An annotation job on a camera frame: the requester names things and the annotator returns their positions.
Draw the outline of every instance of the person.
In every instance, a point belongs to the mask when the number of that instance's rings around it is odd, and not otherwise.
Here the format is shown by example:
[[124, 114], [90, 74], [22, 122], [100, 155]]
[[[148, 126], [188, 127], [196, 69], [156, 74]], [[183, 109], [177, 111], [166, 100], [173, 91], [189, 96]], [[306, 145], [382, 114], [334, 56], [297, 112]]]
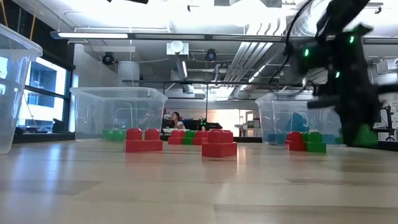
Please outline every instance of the person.
[[181, 122], [181, 117], [178, 112], [172, 113], [172, 128], [185, 129], [185, 126]]

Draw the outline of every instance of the green toy block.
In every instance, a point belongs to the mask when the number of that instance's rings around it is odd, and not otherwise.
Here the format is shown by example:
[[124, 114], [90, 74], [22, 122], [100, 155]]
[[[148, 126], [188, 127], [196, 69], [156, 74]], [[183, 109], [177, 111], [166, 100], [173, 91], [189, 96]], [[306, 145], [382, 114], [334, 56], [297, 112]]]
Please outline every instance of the green toy block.
[[196, 131], [186, 131], [185, 132], [185, 137], [186, 138], [194, 138], [195, 137]]
[[307, 139], [308, 139], [308, 134], [310, 134], [309, 131], [303, 132], [303, 141], [307, 141]]
[[306, 142], [305, 149], [307, 152], [326, 153], [326, 144], [323, 142]]
[[126, 140], [126, 132], [125, 131], [114, 131], [113, 141], [124, 141]]
[[182, 139], [182, 144], [192, 145], [193, 144], [193, 138], [183, 138]]
[[359, 128], [353, 144], [357, 146], [374, 146], [378, 143], [377, 135], [371, 131], [368, 125], [364, 124]]
[[105, 141], [124, 141], [126, 130], [103, 130], [102, 135]]
[[310, 132], [307, 134], [307, 137], [305, 138], [306, 142], [322, 142], [322, 134], [319, 132]]

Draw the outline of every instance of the plastic storage container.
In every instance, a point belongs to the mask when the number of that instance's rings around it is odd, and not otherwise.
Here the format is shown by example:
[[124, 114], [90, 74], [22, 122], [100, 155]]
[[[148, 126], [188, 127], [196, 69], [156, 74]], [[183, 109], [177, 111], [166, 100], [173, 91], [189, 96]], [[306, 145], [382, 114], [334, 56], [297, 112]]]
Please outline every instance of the plastic storage container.
[[11, 150], [30, 62], [43, 49], [0, 24], [0, 154]]
[[338, 144], [340, 118], [333, 108], [308, 109], [312, 93], [268, 93], [256, 100], [261, 114], [262, 141], [283, 145], [290, 131], [318, 131], [323, 142]]
[[71, 88], [76, 140], [123, 141], [126, 130], [162, 127], [167, 97], [152, 88]]

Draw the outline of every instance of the white wall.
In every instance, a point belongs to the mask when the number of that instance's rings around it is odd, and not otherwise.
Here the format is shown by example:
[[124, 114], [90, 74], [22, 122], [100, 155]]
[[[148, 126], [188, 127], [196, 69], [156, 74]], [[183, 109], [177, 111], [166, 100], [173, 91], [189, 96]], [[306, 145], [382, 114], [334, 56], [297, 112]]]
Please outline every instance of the white wall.
[[[84, 51], [81, 44], [75, 45], [72, 87], [116, 87], [116, 73]], [[69, 131], [75, 131], [75, 99], [70, 103]]]

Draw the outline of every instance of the red building block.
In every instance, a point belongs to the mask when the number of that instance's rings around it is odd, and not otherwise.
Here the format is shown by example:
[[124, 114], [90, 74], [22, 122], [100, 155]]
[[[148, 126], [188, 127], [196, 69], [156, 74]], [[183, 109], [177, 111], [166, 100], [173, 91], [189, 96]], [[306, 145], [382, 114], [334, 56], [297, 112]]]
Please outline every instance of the red building block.
[[162, 140], [127, 140], [126, 153], [163, 151]]
[[303, 134], [300, 132], [289, 132], [286, 135], [285, 146], [289, 151], [305, 151]]
[[195, 137], [192, 139], [192, 144], [195, 146], [201, 146], [203, 143], [207, 142], [207, 131], [197, 131]]
[[131, 128], [126, 132], [126, 140], [142, 140], [142, 131], [139, 128]]
[[223, 138], [223, 131], [219, 129], [213, 129], [209, 131], [207, 135], [208, 143], [221, 143]]
[[182, 138], [185, 136], [185, 131], [174, 130], [171, 137], [168, 138], [168, 144], [182, 144]]
[[232, 142], [234, 142], [234, 134], [231, 131], [224, 130], [223, 143], [232, 143]]
[[159, 140], [160, 132], [158, 129], [148, 129], [145, 131], [145, 140]]
[[182, 138], [182, 132], [179, 130], [173, 130], [171, 138]]
[[142, 140], [142, 131], [139, 128], [128, 129], [126, 132], [126, 152], [163, 151], [163, 141], [160, 140], [158, 129], [148, 129], [145, 140]]
[[236, 142], [232, 143], [203, 143], [201, 146], [201, 156], [206, 157], [227, 157], [235, 156], [238, 152]]
[[192, 144], [194, 146], [201, 146], [203, 143], [207, 142], [207, 138], [193, 138], [192, 139]]
[[234, 156], [238, 152], [238, 145], [233, 142], [231, 131], [211, 130], [208, 142], [201, 146], [201, 155], [206, 157]]

